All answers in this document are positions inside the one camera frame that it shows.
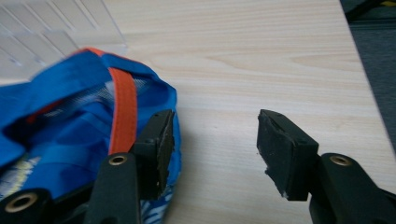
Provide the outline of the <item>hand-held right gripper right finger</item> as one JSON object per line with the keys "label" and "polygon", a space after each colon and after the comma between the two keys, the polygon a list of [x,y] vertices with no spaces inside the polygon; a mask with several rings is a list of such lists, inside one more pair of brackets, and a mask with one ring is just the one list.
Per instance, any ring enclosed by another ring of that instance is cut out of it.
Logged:
{"label": "hand-held right gripper right finger", "polygon": [[257,149],[265,173],[289,201],[309,201],[313,224],[396,224],[396,194],[352,158],[318,154],[318,142],[286,116],[263,109]]}

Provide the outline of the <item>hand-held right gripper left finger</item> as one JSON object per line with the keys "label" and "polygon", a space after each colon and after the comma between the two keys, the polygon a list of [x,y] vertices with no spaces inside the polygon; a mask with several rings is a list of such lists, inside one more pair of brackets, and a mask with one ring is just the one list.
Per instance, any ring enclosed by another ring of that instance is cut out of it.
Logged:
{"label": "hand-held right gripper left finger", "polygon": [[173,124],[173,110],[153,114],[129,151],[102,162],[83,224],[145,224],[144,203],[160,199],[167,187]]}

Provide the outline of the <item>blue bag with orange strap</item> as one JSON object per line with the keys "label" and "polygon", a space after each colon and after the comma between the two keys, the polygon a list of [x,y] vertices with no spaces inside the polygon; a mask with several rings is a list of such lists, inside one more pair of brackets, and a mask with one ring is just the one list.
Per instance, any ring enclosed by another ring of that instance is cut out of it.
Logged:
{"label": "blue bag with orange strap", "polygon": [[146,65],[82,49],[32,80],[0,86],[0,224],[83,224],[102,162],[151,116],[174,111],[167,187],[145,202],[163,224],[181,170],[177,93]]}

